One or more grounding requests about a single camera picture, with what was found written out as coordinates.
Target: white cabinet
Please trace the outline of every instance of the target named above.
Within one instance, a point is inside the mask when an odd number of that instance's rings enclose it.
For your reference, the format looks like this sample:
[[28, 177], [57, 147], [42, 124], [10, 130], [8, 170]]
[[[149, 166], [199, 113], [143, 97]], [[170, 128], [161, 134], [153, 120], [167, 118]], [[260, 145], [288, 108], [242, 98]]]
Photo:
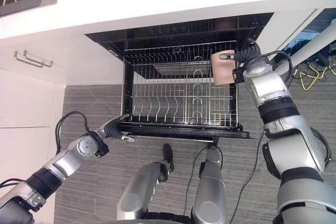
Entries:
[[26, 74], [28, 76], [36, 77], [46, 81], [65, 83], [66, 70], [63, 67], [58, 66], [57, 61], [53, 63], [51, 68], [38, 68], [18, 61], [14, 58], [14, 53], [17, 51], [18, 59], [28, 61], [23, 57], [24, 50], [27, 50], [28, 57], [33, 58], [34, 60], [44, 61], [45, 63], [49, 63], [51, 60], [53, 60], [53, 58], [46, 54], [45, 51], [37, 50], [35, 47], [30, 48], [28, 46], [2, 46], [0, 47], [0, 68]]
[[[50, 128], [13, 128], [0, 129], [0, 181], [9, 178], [27, 179], [40, 169], [48, 158]], [[0, 190], [0, 197], [12, 187]], [[45, 217], [42, 208], [33, 213], [35, 223], [41, 223]]]
[[0, 127], [50, 127], [55, 84], [0, 69]]
[[[64, 88], [0, 68], [0, 182], [26, 179], [55, 155], [54, 131], [62, 116]], [[2, 188], [0, 197], [11, 188]], [[53, 223], [54, 211], [52, 195], [33, 213], [35, 223]]]

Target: wire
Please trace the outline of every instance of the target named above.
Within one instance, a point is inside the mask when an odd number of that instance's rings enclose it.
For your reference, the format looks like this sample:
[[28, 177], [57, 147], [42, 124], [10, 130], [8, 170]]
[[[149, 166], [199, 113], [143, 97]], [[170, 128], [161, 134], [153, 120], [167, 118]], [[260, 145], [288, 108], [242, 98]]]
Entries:
[[311, 131], [313, 132], [314, 136], [321, 141], [321, 143], [325, 146], [325, 152], [326, 152], [326, 157], [324, 159], [324, 165], [325, 167], [328, 166], [329, 161], [331, 161], [331, 157], [332, 157], [332, 153], [331, 153], [331, 149], [330, 146], [328, 144], [328, 141], [326, 140], [326, 138], [315, 128], [310, 127]]
[[[220, 151], [220, 154], [222, 156], [222, 163], [220, 165], [220, 169], [222, 169], [223, 167], [223, 153], [222, 153], [222, 150], [217, 146], [217, 145], [211, 145], [211, 146], [215, 146], [217, 149], [219, 149]], [[188, 185], [187, 185], [187, 190], [185, 192], [185, 202], [184, 202], [184, 210], [183, 210], [183, 215], [185, 215], [185, 211], [187, 209], [187, 199], [188, 199], [188, 191], [189, 191], [189, 187], [190, 187], [190, 183], [193, 179], [193, 176], [194, 176], [194, 169], [195, 169], [195, 164], [196, 164], [196, 160], [198, 158], [198, 156], [201, 154], [201, 152], [207, 148], [209, 148], [210, 146], [207, 146], [207, 147], [204, 147], [203, 149], [201, 149], [198, 154], [196, 155], [195, 159], [194, 159], [194, 163], [193, 163], [193, 168], [191, 170], [191, 176], [190, 176], [190, 179], [189, 179], [189, 182], [188, 182]]]
[[[319, 80], [319, 79], [322, 79], [323, 77], [324, 77], [324, 73], [325, 73], [325, 71], [327, 70], [327, 67], [323, 70], [323, 72], [322, 72], [322, 76], [319, 76], [320, 75], [320, 72], [318, 72], [315, 68], [313, 68], [312, 66], [310, 66], [310, 64], [308, 64], [308, 67], [311, 69], [311, 70], [313, 70], [314, 72], [316, 72], [317, 73], [317, 76], [311, 76], [311, 75], [309, 75], [309, 74], [307, 74], [307, 73], [304, 73], [304, 72], [300, 72], [299, 73], [299, 75], [300, 75], [300, 77], [301, 77], [301, 85], [302, 85], [302, 88], [303, 88], [303, 90], [309, 90], [313, 85], [314, 85], [314, 83], [317, 81], [317, 80]], [[305, 87], [305, 85], [303, 84], [303, 77], [304, 76], [307, 76], [307, 77], [311, 77], [311, 78], [313, 78], [314, 80], [310, 83], [310, 85], [306, 88]]]
[[275, 55], [275, 54], [280, 54], [280, 55], [286, 56], [286, 59], [288, 61], [288, 72], [287, 72], [287, 76], [286, 76], [284, 82], [287, 82], [289, 80], [289, 78], [291, 77], [291, 75], [292, 75], [292, 69], [293, 69], [292, 59], [290, 58], [290, 55], [288, 53], [286, 53], [284, 51], [280, 51], [280, 50], [269, 52], [268, 54], [264, 54], [262, 56], [268, 57], [270, 55]]
[[219, 152], [220, 152], [220, 154], [222, 156], [222, 162], [220, 163], [220, 169], [222, 169], [222, 167], [223, 167], [223, 152], [222, 152], [222, 150], [217, 145], [213, 145], [213, 146], [215, 146], [217, 149], [219, 149]]
[[74, 115], [74, 114], [80, 114], [80, 115], [83, 116], [83, 118], [84, 118], [84, 128], [85, 128], [86, 132], [88, 133], [88, 135], [91, 136], [94, 139], [94, 137], [92, 136], [92, 134], [90, 133], [90, 130], [88, 128], [88, 121], [87, 121], [86, 116], [79, 111], [71, 111], [71, 112], [65, 114], [56, 124], [56, 128], [55, 128], [55, 140], [56, 140], [56, 147], [57, 147], [56, 154], [60, 153], [60, 151], [61, 151], [61, 142], [60, 142], [61, 126], [62, 126], [62, 124], [63, 124], [63, 122], [66, 118], [68, 118], [69, 116]]
[[231, 220], [230, 220], [229, 224], [232, 224], [232, 221], [235, 218], [235, 215], [236, 215], [236, 212], [237, 212], [237, 209], [238, 209], [238, 206], [239, 206], [240, 197], [242, 196], [243, 190], [245, 189], [245, 187], [247, 186], [247, 184], [251, 181], [251, 179], [252, 179], [252, 177], [253, 177], [253, 175], [254, 175], [254, 173], [256, 171], [257, 163], [258, 163], [258, 156], [259, 156], [259, 147], [260, 147], [260, 144], [261, 144], [261, 140], [263, 139], [263, 136], [264, 136], [264, 132], [262, 132], [262, 134], [260, 136], [260, 139], [259, 139], [259, 142], [258, 142], [258, 145], [257, 145], [256, 161], [254, 163], [254, 167], [253, 167], [252, 173], [247, 178], [246, 182], [244, 183], [244, 185], [242, 186], [242, 188], [240, 190], [240, 193], [239, 193], [239, 196], [238, 196], [238, 200], [237, 200], [237, 205], [236, 205], [236, 208], [235, 208], [235, 210], [234, 210], [234, 212], [232, 214], [232, 217], [231, 217]]
[[11, 182], [11, 181], [22, 182], [24, 180], [23, 179], [19, 179], [19, 178], [10, 178], [10, 179], [7, 179], [7, 180], [1, 182], [0, 183], [0, 188], [6, 187], [6, 186], [15, 186], [15, 185], [18, 184], [18, 183], [9, 183], [9, 184], [6, 184], [7, 182]]
[[6, 187], [6, 186], [16, 186], [18, 183], [9, 183], [9, 184], [6, 184], [6, 185], [2, 185], [2, 186], [0, 186], [0, 189], [1, 188], [4, 188], [4, 187]]
[[190, 186], [191, 180], [193, 179], [193, 176], [194, 176], [194, 169], [195, 169], [195, 163], [196, 163], [196, 160], [197, 160], [198, 156], [200, 155], [200, 153], [201, 153], [203, 150], [207, 149], [207, 148], [209, 148], [209, 146], [204, 147], [203, 149], [201, 149], [201, 150], [199, 151], [199, 153], [196, 155], [195, 159], [194, 159], [193, 168], [191, 169], [191, 176], [190, 176], [190, 179], [189, 179], [189, 182], [188, 182], [188, 185], [187, 185], [187, 191], [186, 191], [186, 193], [185, 193], [185, 202], [184, 202], [184, 211], [183, 211], [183, 215], [185, 215], [185, 211], [186, 211], [186, 209], [187, 209], [188, 190], [189, 190], [189, 186]]

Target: yellow cable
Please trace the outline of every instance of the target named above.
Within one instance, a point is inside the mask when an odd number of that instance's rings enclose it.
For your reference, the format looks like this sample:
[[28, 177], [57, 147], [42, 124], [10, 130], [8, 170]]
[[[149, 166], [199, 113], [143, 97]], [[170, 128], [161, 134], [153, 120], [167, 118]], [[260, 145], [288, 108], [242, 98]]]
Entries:
[[332, 70], [332, 68], [330, 67], [330, 65], [329, 65], [328, 67], [329, 67], [330, 71], [331, 71], [334, 75], [336, 75], [336, 73], [334, 72], [334, 70]]
[[[327, 67], [326, 67], [326, 68], [323, 70], [321, 77], [319, 77], [320, 72], [317, 71], [317, 70], [316, 70], [315, 68], [313, 68], [312, 66], [310, 66], [310, 65], [308, 65], [308, 66], [309, 66], [313, 71], [315, 71], [315, 72], [317, 73], [317, 76], [311, 76], [311, 75], [309, 75], [309, 74], [300, 72], [299, 74], [300, 74], [301, 85], [302, 85], [303, 90], [309, 90], [309, 89], [313, 86], [313, 84], [316, 82], [317, 79], [322, 79], [322, 78], [324, 77], [324, 73], [325, 73], [325, 71], [327, 70]], [[304, 77], [304, 76], [311, 77], [311, 78], [314, 79], [314, 80], [310, 83], [310, 85], [309, 85], [307, 88], [306, 88], [305, 85], [303, 84], [303, 77]]]

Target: gray carpet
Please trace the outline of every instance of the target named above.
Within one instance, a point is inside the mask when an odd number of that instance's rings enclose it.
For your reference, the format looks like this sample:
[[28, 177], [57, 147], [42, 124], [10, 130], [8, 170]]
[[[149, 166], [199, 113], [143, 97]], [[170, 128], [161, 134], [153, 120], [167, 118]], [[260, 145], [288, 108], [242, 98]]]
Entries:
[[[335, 109], [336, 77], [327, 74], [326, 82], [317, 82], [309, 91], [303, 91], [295, 81], [291, 94], [307, 121], [319, 129], [336, 153]], [[120, 114], [121, 86], [68, 86], [65, 93], [64, 113], [79, 110], [88, 117], [94, 129]], [[250, 95], [243, 84], [239, 86], [239, 121], [253, 138], [259, 138], [261, 120]], [[62, 146], [66, 147], [83, 133], [82, 118], [74, 116], [62, 127]], [[193, 159], [204, 143], [189, 140], [137, 137], [135, 143], [118, 140], [109, 142], [110, 153], [100, 159], [88, 159], [57, 191], [55, 223], [100, 223], [115, 220], [116, 205], [130, 177], [142, 165], [162, 158], [162, 145], [170, 143], [174, 152], [175, 171], [169, 180], [156, 187], [149, 205], [151, 211], [182, 214], [185, 191], [190, 178]], [[223, 176], [226, 183], [228, 219], [231, 217], [241, 186], [253, 168], [257, 139], [221, 139], [223, 150]], [[233, 223], [272, 223], [276, 216], [276, 199], [279, 181], [272, 177], [259, 152], [255, 175], [245, 188]], [[196, 162], [194, 179], [189, 190], [187, 213], [190, 213], [198, 183], [198, 168], [205, 158]], [[328, 167], [324, 178], [336, 188], [336, 163]]]

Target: white cabinet door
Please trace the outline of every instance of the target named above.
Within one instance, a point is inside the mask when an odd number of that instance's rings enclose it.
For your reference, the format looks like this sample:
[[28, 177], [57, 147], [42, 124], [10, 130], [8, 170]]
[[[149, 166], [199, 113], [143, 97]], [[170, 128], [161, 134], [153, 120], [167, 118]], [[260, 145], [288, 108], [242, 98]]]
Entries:
[[[0, 182], [27, 179], [47, 162], [50, 128], [0, 129]], [[12, 187], [0, 190], [0, 197]], [[45, 208], [33, 213], [35, 223], [44, 220]]]
[[55, 84], [0, 69], [0, 127], [50, 127]]
[[17, 51], [18, 59], [28, 61], [23, 57], [24, 50], [27, 50], [28, 52], [27, 56], [33, 58], [34, 60], [44, 61], [45, 63], [49, 63], [50, 60], [53, 60], [53, 58], [50, 58], [49, 57], [50, 55], [46, 54], [45, 51], [38, 51], [36, 49], [29, 50], [29, 47], [22, 47], [22, 48], [0, 47], [0, 68], [19, 72], [46, 81], [52, 81], [61, 84], [65, 83], [66, 70], [65, 68], [57, 65], [57, 60], [56, 61], [54, 60], [54, 63], [52, 64], [51, 68], [48, 67], [38, 68], [29, 65], [27, 63], [18, 61], [14, 58], [14, 53], [15, 51]]

